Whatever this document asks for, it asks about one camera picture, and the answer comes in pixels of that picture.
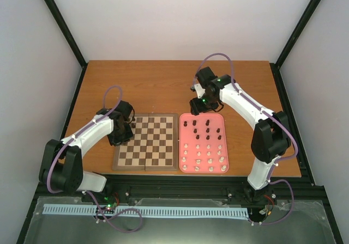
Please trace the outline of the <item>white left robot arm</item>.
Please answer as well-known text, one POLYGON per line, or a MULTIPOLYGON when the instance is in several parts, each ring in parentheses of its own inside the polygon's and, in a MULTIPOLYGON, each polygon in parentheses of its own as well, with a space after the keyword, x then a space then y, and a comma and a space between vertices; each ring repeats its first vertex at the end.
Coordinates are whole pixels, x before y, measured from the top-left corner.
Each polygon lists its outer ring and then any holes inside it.
POLYGON ((39 181, 50 193, 93 191, 102 202, 113 197, 113 187, 103 175, 83 170, 83 157, 101 139, 107 137, 113 147, 134 136, 131 122, 135 120, 131 104, 120 101, 115 108, 102 108, 84 127, 60 141, 52 139, 45 145, 39 181))

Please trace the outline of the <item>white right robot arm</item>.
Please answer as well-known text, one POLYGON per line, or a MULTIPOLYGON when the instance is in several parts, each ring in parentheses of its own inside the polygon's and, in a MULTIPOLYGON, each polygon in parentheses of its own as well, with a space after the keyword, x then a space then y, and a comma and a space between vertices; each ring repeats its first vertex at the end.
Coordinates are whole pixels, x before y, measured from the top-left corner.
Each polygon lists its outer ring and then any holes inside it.
POLYGON ((209 67, 200 69, 194 82, 191 90, 197 96, 189 102, 191 114, 218 112, 230 106, 251 126, 251 150, 255 159, 243 195, 249 203, 259 201, 267 190, 274 168, 291 146, 287 115, 265 108, 231 76, 218 77, 209 67))

